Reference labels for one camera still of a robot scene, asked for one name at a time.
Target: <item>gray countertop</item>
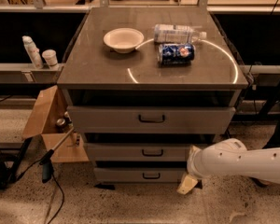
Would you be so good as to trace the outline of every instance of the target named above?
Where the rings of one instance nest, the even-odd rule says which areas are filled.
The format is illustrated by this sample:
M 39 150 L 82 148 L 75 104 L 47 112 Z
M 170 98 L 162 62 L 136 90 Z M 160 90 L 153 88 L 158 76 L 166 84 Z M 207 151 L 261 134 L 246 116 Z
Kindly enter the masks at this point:
M 153 37 L 157 23 L 190 25 L 206 31 L 195 45 L 195 59 L 183 67 L 161 68 L 158 45 L 146 43 L 138 51 L 118 54 L 104 44 L 104 35 L 117 28 Z M 237 90 L 246 79 L 231 56 L 205 7 L 93 8 L 58 80 L 62 89 Z

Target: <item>plastic water bottle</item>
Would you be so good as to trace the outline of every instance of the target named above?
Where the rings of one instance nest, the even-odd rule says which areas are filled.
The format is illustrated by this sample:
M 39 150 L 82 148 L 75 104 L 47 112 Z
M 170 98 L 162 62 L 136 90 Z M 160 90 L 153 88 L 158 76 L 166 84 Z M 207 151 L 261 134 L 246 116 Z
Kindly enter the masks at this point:
M 35 42 L 30 36 L 23 36 L 22 41 L 24 43 L 24 47 L 29 55 L 29 58 L 36 69 L 42 69 L 44 67 L 43 61 L 39 54 L 39 49 L 37 48 Z
M 156 43 L 195 43 L 206 39 L 206 32 L 200 32 L 190 26 L 156 24 L 154 41 Z

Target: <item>floor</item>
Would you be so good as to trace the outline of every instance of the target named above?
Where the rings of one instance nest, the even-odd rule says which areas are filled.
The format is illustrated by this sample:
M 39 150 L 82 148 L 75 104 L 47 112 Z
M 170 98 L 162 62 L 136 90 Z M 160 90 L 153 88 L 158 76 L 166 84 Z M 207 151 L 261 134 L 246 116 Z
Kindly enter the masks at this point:
M 12 98 L 0 102 L 0 143 L 21 142 L 33 101 Z M 248 149 L 261 148 L 274 123 L 232 123 L 231 137 Z M 33 138 L 19 173 L 46 150 L 41 137 Z M 247 177 L 212 176 L 202 189 L 187 195 L 176 184 L 117 184 L 98 189 L 89 162 L 54 163 L 64 203 L 51 223 L 280 223 L 280 185 L 259 188 Z M 42 168 L 34 165 L 18 182 L 0 190 L 0 224 L 49 223 L 62 202 L 62 193 L 50 180 L 43 184 Z

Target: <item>open box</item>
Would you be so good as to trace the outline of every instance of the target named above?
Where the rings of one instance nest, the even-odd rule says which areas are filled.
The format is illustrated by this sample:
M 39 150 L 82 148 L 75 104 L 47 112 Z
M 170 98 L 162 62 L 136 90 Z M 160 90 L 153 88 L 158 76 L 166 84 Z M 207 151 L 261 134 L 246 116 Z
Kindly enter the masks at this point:
M 34 108 L 22 133 L 22 139 L 41 134 L 47 150 L 52 149 L 65 136 L 59 133 L 56 120 L 63 117 L 67 104 L 57 86 L 39 93 Z M 89 161 L 82 139 L 76 144 L 77 133 L 71 133 L 54 151 L 52 162 Z

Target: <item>paper cup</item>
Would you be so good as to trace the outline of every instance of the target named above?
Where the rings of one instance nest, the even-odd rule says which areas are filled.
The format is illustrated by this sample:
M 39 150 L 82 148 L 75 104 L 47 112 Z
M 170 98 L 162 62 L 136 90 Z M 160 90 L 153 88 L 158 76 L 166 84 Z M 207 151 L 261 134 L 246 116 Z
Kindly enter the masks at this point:
M 58 61 L 56 57 L 56 51 L 53 49 L 47 49 L 42 53 L 42 57 L 45 59 L 49 69 L 57 70 Z

